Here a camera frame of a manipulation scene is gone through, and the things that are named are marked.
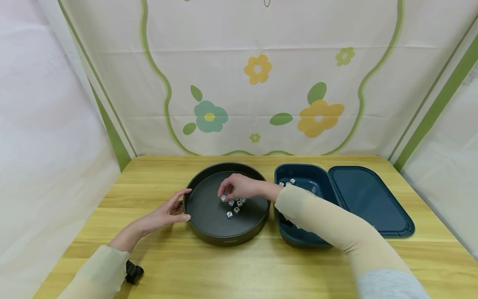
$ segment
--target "beige sleeve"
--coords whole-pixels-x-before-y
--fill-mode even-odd
[[[398,253],[368,222],[296,186],[279,193],[275,207],[297,227],[345,251],[356,279],[379,269],[411,274]]]
[[[78,270],[58,298],[113,298],[126,276],[126,261],[130,256],[129,252],[101,246]]]

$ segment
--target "dark round tray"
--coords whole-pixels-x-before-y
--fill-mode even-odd
[[[207,243],[218,246],[233,246],[252,239],[264,227],[271,203],[262,198],[247,199],[239,214],[234,207],[222,202],[217,191],[222,181],[233,173],[265,181],[254,168],[241,163],[212,165],[197,174],[187,186],[193,191],[184,195],[184,213],[191,215],[189,224],[193,231]],[[227,212],[233,218],[227,218]]]

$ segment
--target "hand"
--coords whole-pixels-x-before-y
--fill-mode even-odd
[[[179,200],[179,198],[191,191],[192,189],[183,189],[176,192],[173,197],[160,207],[139,218],[137,221],[141,225],[144,235],[152,233],[172,223],[189,221],[189,219],[191,219],[190,215],[182,215],[183,201]]]
[[[267,182],[257,181],[238,173],[234,173],[222,181],[221,186],[217,191],[217,197],[226,194],[227,197],[224,201],[236,198],[249,199],[260,195],[264,189],[264,184],[267,184]]]

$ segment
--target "white curtain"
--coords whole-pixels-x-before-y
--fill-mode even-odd
[[[478,260],[478,65],[402,175]]]
[[[478,11],[474,0],[60,4],[131,157],[389,156]]]
[[[0,1],[0,48],[0,294],[31,298],[119,168],[37,1]]]

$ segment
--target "light green flower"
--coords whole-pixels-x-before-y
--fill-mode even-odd
[[[222,125],[228,121],[226,110],[206,100],[194,107],[194,114],[197,116],[197,127],[205,133],[220,132]]]
[[[335,59],[337,60],[337,66],[348,65],[354,56],[354,47],[340,49],[340,52],[335,56]]]
[[[258,133],[251,134],[249,139],[252,141],[252,143],[259,142],[261,139],[261,136]]]

